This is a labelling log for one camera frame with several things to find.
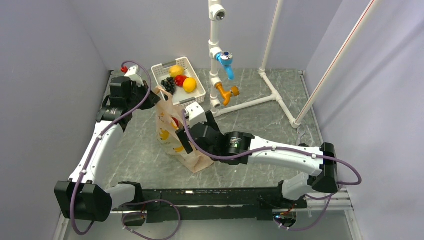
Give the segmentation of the orange translucent plastic bag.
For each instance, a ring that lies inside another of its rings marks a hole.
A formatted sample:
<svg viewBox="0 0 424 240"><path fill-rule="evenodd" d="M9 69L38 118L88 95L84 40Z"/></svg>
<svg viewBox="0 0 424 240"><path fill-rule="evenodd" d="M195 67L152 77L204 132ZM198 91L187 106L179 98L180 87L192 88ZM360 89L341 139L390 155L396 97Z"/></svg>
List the orange translucent plastic bag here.
<svg viewBox="0 0 424 240"><path fill-rule="evenodd" d="M183 129L183 107L173 104L173 96L161 86L156 86L153 92L158 96L163 94L168 100L162 98L155 106L156 136L166 154L175 157L181 165L192 173L200 172L211 165L214 161L198 150L187 153L181 144L176 131Z"/></svg>

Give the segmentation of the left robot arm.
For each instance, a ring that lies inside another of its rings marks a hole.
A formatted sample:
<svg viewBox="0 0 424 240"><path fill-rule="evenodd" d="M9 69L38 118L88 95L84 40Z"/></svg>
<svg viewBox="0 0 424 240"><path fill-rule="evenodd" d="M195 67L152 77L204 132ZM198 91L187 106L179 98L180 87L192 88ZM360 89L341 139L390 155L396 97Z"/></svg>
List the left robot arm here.
<svg viewBox="0 0 424 240"><path fill-rule="evenodd" d="M111 210L126 205L131 210L144 203L140 183L123 181L104 189L100 181L136 110L152 109L160 97L152 82L115 77L96 116L92 138L80 163L66 181L54 188L62 215L70 220L104 222Z"/></svg>

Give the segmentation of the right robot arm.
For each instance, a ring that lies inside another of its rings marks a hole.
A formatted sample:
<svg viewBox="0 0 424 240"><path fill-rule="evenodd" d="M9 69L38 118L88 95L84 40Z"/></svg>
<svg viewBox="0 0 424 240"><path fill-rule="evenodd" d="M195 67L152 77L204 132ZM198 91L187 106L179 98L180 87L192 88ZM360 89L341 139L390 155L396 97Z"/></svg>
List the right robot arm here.
<svg viewBox="0 0 424 240"><path fill-rule="evenodd" d="M273 142L240 131L222 133L210 111L182 110L183 128L176 132L187 153L194 150L211 160L228 165L273 165L300 173L282 181L276 203L289 207L294 201L316 191L335 194L340 190L338 166L325 146L304 147Z"/></svg>

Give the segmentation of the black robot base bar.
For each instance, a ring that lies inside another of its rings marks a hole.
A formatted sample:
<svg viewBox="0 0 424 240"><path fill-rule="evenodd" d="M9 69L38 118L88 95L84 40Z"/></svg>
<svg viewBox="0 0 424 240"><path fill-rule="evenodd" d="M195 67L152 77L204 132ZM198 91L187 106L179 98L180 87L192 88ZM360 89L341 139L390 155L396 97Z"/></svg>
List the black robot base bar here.
<svg viewBox="0 0 424 240"><path fill-rule="evenodd" d="M305 197L283 198L279 187L144 189L143 204L121 205L115 212L143 211L147 223L176 221L178 208L183 221L254 219L270 221L278 212L294 213L308 207Z"/></svg>

